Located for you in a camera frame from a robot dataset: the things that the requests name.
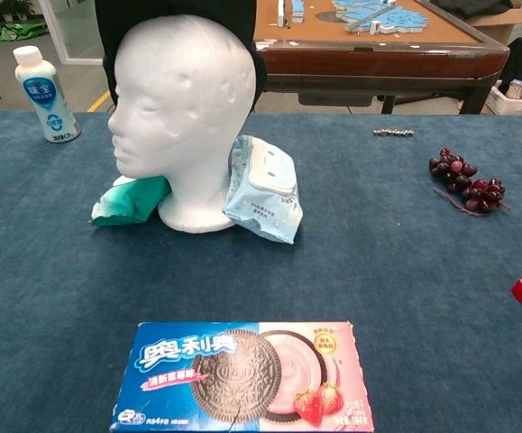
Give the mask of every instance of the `wet wipes package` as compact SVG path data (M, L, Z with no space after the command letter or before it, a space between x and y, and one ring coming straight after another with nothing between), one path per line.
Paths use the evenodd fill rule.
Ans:
M292 158L260 138L238 137L223 212L256 235L293 244L303 210Z
M371 432L353 326L142 323L110 430Z

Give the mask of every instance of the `plastic bottle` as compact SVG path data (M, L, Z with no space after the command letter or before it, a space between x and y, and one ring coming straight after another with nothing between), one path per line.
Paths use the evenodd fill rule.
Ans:
M46 139L64 143L78 137L80 126L64 98L56 68L42 59L37 47L17 48L14 56L18 62L16 79L31 99Z

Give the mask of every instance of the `green bag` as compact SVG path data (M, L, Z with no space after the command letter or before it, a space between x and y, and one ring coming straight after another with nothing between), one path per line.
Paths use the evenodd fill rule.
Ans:
M46 23L0 24L0 42L24 41L47 33Z

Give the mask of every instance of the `cookie image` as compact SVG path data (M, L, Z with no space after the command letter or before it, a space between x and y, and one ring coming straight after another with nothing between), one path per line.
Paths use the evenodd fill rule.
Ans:
M308 338L287 330L274 330L261 334L275 348L280 359L280 387L267 408L264 418L275 422L294 422L301 418L300 413L307 416L312 410L299 409L309 396L300 400L301 394L318 390L322 383L327 382L328 374L324 357L315 349ZM304 404L311 407L310 401Z
M245 422L264 416L280 386L280 360L266 338L251 331L233 329L237 344L233 354L197 356L192 367L206 375L191 383L200 408L211 418Z

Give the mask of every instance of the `oreo box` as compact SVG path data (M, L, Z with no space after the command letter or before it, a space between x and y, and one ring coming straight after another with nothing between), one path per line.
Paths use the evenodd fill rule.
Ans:
M373 431L353 325L141 323L110 430Z

